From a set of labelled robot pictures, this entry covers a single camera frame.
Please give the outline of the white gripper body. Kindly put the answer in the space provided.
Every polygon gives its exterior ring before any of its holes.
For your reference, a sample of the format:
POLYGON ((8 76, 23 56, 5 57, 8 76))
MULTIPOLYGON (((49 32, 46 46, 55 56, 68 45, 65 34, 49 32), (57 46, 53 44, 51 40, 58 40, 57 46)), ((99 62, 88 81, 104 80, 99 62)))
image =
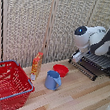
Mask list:
POLYGON ((85 56, 85 53, 77 50, 72 54, 72 60, 73 62, 79 62, 83 58, 83 56, 85 56))

